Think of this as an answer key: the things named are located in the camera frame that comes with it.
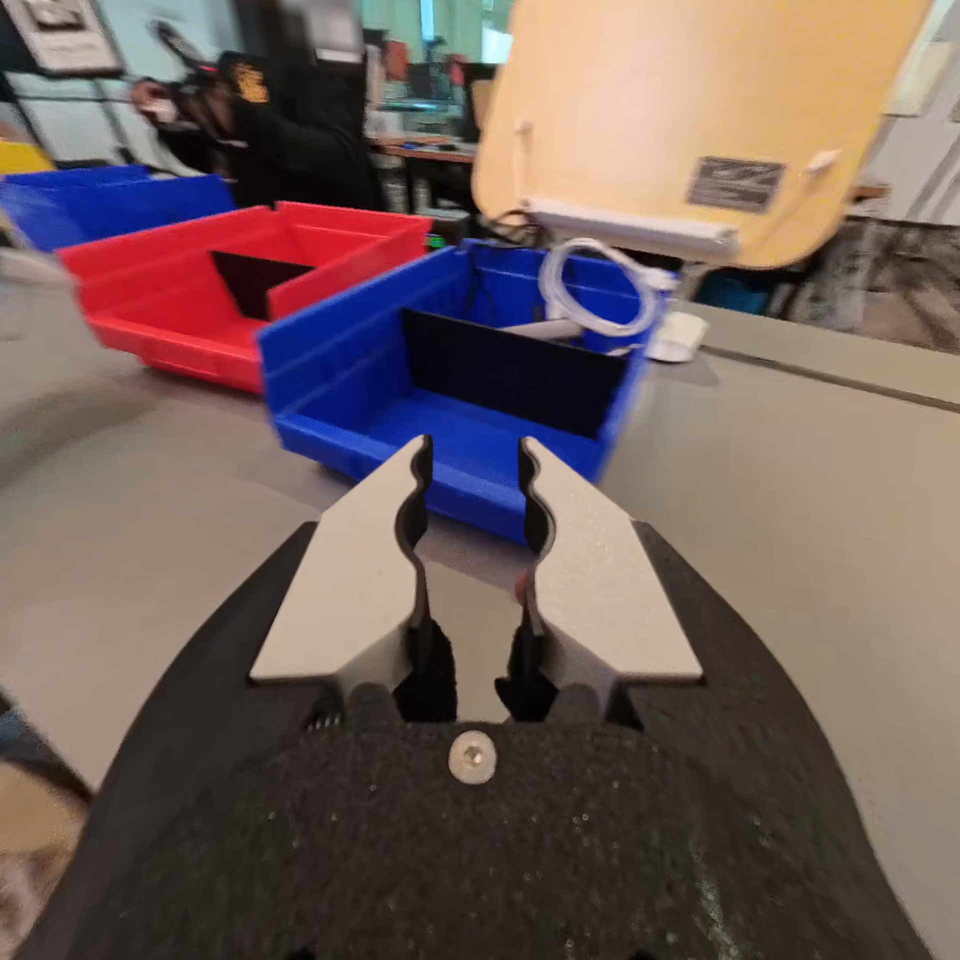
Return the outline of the blue storage bin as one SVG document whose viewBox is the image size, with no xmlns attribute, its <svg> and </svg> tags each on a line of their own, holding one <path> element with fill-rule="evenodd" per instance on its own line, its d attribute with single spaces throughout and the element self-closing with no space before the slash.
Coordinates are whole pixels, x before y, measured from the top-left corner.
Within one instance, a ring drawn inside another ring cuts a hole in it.
<svg viewBox="0 0 960 960">
<path fill-rule="evenodd" d="M 415 437 L 429 435 L 428 508 L 522 543 L 520 439 L 534 437 L 587 481 L 599 481 L 633 406 L 672 277 L 647 282 L 653 306 L 644 329 L 610 338 L 585 328 L 588 351 L 628 362 L 595 439 L 415 387 L 400 312 L 408 307 L 494 329 L 545 321 L 539 283 L 545 258 L 542 249 L 465 241 L 269 326 L 259 347 L 266 402 L 283 448 L 359 481 Z"/>
<path fill-rule="evenodd" d="M 4 175 L 1 206 L 43 254 L 236 209 L 218 175 L 159 178 L 141 165 Z"/>
</svg>

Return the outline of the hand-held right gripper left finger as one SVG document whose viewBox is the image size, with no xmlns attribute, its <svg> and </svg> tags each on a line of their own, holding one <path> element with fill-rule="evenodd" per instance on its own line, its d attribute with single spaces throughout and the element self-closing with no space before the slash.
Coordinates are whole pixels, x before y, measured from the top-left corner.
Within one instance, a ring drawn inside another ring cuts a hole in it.
<svg viewBox="0 0 960 960">
<path fill-rule="evenodd" d="M 258 685 L 332 681 L 394 691 L 424 655 L 431 616 L 416 545 L 433 440 L 412 438 L 319 517 L 249 670 Z"/>
</svg>

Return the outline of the grey USB hub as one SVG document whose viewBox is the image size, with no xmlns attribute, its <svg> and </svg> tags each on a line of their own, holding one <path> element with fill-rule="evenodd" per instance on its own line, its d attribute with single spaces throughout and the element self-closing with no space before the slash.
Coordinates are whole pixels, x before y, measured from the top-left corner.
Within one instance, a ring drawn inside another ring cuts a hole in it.
<svg viewBox="0 0 960 960">
<path fill-rule="evenodd" d="M 496 333 L 524 337 L 536 342 L 549 343 L 574 349 L 586 350 L 586 330 L 569 318 L 546 319 L 494 329 Z"/>
</svg>

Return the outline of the black bin divider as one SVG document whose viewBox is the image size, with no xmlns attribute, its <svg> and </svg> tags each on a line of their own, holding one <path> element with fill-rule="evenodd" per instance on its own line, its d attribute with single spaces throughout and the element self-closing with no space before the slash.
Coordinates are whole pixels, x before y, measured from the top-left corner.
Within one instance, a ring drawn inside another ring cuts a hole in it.
<svg viewBox="0 0 960 960">
<path fill-rule="evenodd" d="M 273 320 L 271 291 L 314 269 L 306 264 L 216 249 L 210 250 L 209 256 L 238 313 L 259 323 Z"/>
<path fill-rule="evenodd" d="M 399 312 L 414 387 L 595 440 L 628 362 L 412 308 Z"/>
</svg>

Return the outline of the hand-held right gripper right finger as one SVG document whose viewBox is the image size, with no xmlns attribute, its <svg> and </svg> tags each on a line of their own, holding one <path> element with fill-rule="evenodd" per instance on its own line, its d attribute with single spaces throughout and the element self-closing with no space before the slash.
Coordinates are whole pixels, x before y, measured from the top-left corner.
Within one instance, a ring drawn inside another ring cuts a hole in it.
<svg viewBox="0 0 960 960">
<path fill-rule="evenodd" d="M 690 686 L 704 668 L 634 519 L 534 437 L 518 444 L 525 664 L 609 703 L 633 685 Z"/>
</svg>

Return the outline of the black framed marker sign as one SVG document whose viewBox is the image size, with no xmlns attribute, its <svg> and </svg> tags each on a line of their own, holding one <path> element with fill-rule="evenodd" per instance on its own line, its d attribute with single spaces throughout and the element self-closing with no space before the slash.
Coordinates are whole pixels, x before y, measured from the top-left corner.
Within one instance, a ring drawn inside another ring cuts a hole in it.
<svg viewBox="0 0 960 960">
<path fill-rule="evenodd" d="M 51 79 L 118 79 L 126 73 L 93 1 L 3 1 L 1 69 Z"/>
</svg>

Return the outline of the red storage bin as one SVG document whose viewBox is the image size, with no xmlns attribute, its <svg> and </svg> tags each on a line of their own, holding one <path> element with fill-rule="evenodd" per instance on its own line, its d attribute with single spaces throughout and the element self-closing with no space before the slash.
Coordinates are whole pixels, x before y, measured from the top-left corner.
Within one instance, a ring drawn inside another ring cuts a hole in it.
<svg viewBox="0 0 960 960">
<path fill-rule="evenodd" d="M 429 224 L 418 215 L 280 202 L 67 246 L 57 257 L 104 347 L 261 395 L 261 330 L 421 258 Z M 238 313 L 214 250 L 314 269 L 270 291 L 272 321 L 259 322 Z"/>
</svg>

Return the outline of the wooden book stand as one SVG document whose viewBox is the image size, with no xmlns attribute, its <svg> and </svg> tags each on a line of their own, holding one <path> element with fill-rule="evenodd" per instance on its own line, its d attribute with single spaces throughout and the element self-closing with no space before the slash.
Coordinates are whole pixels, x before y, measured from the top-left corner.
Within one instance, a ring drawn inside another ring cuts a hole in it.
<svg viewBox="0 0 960 960">
<path fill-rule="evenodd" d="M 490 219 L 544 230 L 547 320 L 651 322 L 661 356 L 716 269 L 773 271 L 827 245 L 932 2 L 515 2 L 473 167 Z"/>
</svg>

